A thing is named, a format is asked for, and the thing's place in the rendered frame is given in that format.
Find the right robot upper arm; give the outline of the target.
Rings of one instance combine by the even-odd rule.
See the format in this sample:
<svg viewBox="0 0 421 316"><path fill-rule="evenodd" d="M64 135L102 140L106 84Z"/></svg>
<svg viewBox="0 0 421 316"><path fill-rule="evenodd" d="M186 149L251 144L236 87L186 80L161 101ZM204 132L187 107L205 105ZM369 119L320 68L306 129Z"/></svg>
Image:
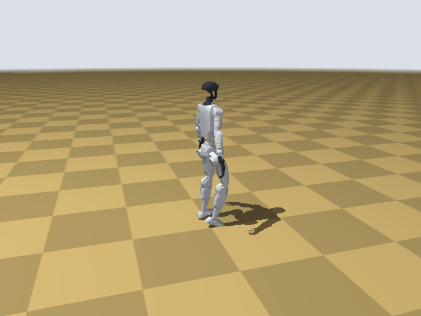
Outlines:
<svg viewBox="0 0 421 316"><path fill-rule="evenodd" d="M214 117L214 137L215 137L217 132L221 132L220 127L222 125L223 110L218 107L213 107L212 116Z"/></svg>

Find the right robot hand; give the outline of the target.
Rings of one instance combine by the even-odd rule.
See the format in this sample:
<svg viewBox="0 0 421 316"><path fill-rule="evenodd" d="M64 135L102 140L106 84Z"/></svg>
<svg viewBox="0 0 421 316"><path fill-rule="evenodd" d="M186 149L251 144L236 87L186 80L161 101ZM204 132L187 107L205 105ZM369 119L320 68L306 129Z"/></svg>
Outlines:
<svg viewBox="0 0 421 316"><path fill-rule="evenodd" d="M222 160L222 156L218 156L218 162L220 163L220 166L221 166L221 171L222 171L222 175L221 176L219 176L219 178L222 178L223 176L224 176L224 171L225 171L225 165L224 165L224 161L225 160Z"/></svg>

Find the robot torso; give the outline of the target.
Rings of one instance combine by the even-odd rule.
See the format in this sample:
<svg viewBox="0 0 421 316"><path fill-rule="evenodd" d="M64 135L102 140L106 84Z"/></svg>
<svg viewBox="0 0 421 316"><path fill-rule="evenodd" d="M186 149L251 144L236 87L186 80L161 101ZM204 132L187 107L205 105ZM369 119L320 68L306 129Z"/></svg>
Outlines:
<svg viewBox="0 0 421 316"><path fill-rule="evenodd" d="M202 105L199 106L199 124L201 135L205 138L205 142L201 144L201 155L209 160L209 153L216 153L216 147L214 146L214 117L212 116L212 108L218 107L215 103L211 102L212 105Z"/></svg>

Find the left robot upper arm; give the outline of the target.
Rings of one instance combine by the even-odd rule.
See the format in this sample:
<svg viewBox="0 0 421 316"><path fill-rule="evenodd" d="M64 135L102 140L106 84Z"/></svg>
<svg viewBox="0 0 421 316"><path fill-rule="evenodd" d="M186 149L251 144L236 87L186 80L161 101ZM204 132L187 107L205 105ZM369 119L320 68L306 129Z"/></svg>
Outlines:
<svg viewBox="0 0 421 316"><path fill-rule="evenodd" d="M201 104L201 103L200 103ZM198 106L197 106L197 118L196 118L196 125L200 128L200 124L199 124L199 106L200 106L200 104L198 104Z"/></svg>

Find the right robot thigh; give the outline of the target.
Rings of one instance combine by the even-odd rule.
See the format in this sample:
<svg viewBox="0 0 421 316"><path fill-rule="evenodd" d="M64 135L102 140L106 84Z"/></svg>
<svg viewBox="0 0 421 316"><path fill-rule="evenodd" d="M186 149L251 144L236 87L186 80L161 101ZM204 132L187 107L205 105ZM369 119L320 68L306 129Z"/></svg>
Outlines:
<svg viewBox="0 0 421 316"><path fill-rule="evenodd" d="M221 176L222 175L221 166L217 160L217 154L214 153L213 151L209 153L209 162L211 163L212 166L215 167L218 177ZM219 178L220 184L217 184L215 187L216 193L218 193L218 189L222 186L225 187L226 190L228 189L229 173L228 173L228 167L225 161L224 161L224 165L225 165L225 171L224 171L225 173L222 178Z"/></svg>

